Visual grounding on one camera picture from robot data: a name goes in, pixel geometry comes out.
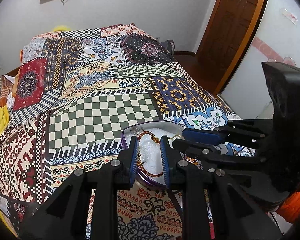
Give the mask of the purple heart-shaped tin box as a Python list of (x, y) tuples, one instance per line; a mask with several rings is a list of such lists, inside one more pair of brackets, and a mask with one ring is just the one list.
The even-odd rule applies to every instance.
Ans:
[(166, 187), (160, 152), (160, 139), (168, 137), (171, 144), (175, 139), (183, 139), (184, 127), (170, 121), (150, 121), (123, 129), (122, 147), (128, 148), (130, 140), (139, 140), (138, 181), (146, 187), (164, 189)]

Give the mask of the yellow round object behind bed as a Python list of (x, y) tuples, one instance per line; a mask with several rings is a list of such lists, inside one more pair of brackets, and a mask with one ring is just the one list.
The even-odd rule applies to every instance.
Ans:
[(56, 27), (53, 28), (53, 32), (57, 32), (57, 31), (71, 31), (71, 28), (66, 26), (66, 25), (58, 25)]

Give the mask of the brown wooden wardrobe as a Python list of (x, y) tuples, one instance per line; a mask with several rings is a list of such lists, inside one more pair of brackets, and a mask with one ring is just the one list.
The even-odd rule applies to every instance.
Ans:
[(216, 0), (195, 53), (175, 58), (190, 76), (213, 95), (221, 92), (242, 59), (264, 0)]

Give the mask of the dark bag on floor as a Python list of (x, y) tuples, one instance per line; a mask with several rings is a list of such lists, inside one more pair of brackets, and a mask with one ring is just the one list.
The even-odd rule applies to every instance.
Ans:
[(175, 51), (175, 44), (173, 40), (166, 40), (163, 42), (160, 42), (160, 44), (171, 54), (174, 55)]

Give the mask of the colourful patchwork bed cover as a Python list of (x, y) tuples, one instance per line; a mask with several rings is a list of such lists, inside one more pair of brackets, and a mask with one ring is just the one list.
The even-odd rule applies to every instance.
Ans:
[(0, 78), (0, 218), (18, 236), (76, 169), (97, 170), (123, 149), (124, 128), (170, 121), (212, 130), (237, 119), (134, 24), (48, 32), (32, 38), (14, 81)]

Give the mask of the white sliding wardrobe door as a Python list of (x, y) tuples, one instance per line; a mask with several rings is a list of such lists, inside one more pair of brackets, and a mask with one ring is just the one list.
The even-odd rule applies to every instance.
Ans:
[(269, 96), (262, 63), (300, 68), (300, 4), (268, 0), (253, 41), (221, 98), (242, 119), (270, 118)]

